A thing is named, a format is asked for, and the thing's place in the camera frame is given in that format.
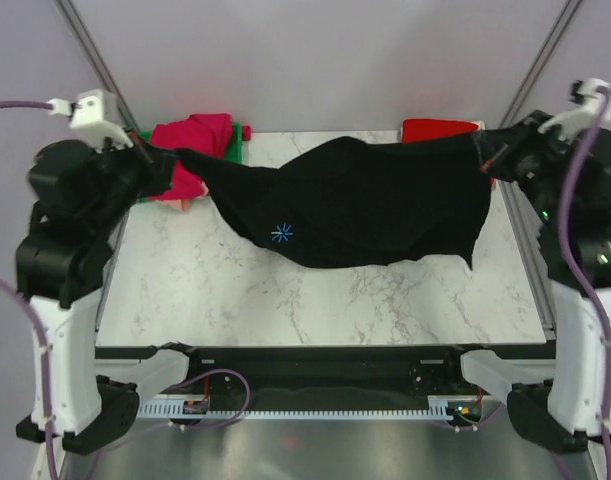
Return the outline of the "black t shirt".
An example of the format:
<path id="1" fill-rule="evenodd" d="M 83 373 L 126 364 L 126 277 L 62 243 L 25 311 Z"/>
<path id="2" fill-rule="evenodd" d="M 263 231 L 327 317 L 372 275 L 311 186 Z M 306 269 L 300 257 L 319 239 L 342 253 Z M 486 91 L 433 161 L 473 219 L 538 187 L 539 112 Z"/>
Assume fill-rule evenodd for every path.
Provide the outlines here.
<path id="1" fill-rule="evenodd" d="M 389 265 L 428 255 L 470 263 L 491 203 L 473 138 L 369 144 L 342 136 L 278 167 L 181 149 L 229 227 L 309 268 Z"/>

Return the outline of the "magenta t shirt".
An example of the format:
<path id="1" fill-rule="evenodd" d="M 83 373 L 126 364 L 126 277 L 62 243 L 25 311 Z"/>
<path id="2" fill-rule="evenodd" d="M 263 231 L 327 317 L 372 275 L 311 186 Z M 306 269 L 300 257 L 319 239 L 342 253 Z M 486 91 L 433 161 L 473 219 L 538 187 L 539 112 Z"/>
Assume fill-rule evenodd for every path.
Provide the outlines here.
<path id="1" fill-rule="evenodd" d="M 164 149 L 187 148 L 219 160 L 223 156 L 232 136 L 231 122 L 235 122 L 227 113 L 192 114 L 184 120 L 168 124 L 158 124 L 152 130 L 149 144 Z M 243 126 L 244 142 L 252 137 L 249 125 Z M 180 164 L 173 171 L 171 189 L 156 199 L 179 199 L 196 194 L 198 183 L 203 180 L 187 172 Z"/>

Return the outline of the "green plastic tray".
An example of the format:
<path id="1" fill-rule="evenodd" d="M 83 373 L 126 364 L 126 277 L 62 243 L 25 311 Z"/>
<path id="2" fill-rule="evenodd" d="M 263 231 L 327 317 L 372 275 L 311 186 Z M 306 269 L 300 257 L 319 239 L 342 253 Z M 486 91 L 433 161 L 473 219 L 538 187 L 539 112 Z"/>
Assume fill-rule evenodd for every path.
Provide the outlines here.
<path id="1" fill-rule="evenodd" d="M 223 160 L 231 163 L 242 164 L 243 163 L 243 126 L 237 122 L 231 122 L 232 136 L 230 138 L 227 149 L 225 150 Z M 140 131 L 140 137 L 149 143 L 152 131 Z M 146 203 L 152 201 L 149 198 L 141 197 L 137 200 L 137 203 Z"/>

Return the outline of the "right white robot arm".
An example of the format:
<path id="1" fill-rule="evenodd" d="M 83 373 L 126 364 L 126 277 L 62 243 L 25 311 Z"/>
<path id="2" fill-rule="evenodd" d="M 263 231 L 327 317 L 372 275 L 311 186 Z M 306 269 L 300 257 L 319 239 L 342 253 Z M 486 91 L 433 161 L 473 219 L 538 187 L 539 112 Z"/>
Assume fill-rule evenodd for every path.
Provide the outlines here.
<path id="1" fill-rule="evenodd" d="M 541 222 L 538 245 L 555 309 L 553 360 L 502 359 L 490 349 L 443 368 L 452 392 L 476 384 L 507 409 L 516 433 L 557 454 L 611 443 L 611 131 L 600 129 L 573 188 L 567 170 L 584 136 L 565 138 L 540 110 L 510 127 L 483 171 L 514 183 Z"/>

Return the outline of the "peach pink t shirt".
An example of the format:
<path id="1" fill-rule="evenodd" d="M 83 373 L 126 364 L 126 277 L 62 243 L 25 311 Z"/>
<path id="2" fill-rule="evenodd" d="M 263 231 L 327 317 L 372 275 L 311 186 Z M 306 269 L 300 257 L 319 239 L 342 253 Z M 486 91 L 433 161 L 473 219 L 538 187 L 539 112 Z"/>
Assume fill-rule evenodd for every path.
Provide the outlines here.
<path id="1" fill-rule="evenodd" d="M 191 208 L 194 200 L 206 198 L 209 196 L 209 194 L 209 188 L 204 182 L 200 181 L 198 183 L 198 190 L 196 194 L 191 194 L 185 198 L 179 199 L 156 199 L 156 202 L 176 211 L 187 212 Z"/>

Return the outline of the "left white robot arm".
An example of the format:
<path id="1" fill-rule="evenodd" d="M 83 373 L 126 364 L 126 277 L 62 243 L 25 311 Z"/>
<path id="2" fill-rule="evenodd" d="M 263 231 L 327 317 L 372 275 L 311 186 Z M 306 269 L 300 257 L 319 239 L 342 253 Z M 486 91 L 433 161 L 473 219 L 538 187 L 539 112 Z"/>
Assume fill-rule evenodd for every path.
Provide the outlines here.
<path id="1" fill-rule="evenodd" d="M 117 378 L 97 370 L 96 316 L 110 238 L 136 201 L 168 189 L 173 153 L 144 142 L 94 149 L 79 140 L 43 148 L 28 181 L 36 195 L 29 231 L 16 251 L 18 293 L 38 321 L 37 397 L 18 437 L 61 438 L 70 453 L 89 455 L 123 437 L 141 405 L 171 386 L 193 393 L 204 369 L 184 346 L 167 344 Z"/>

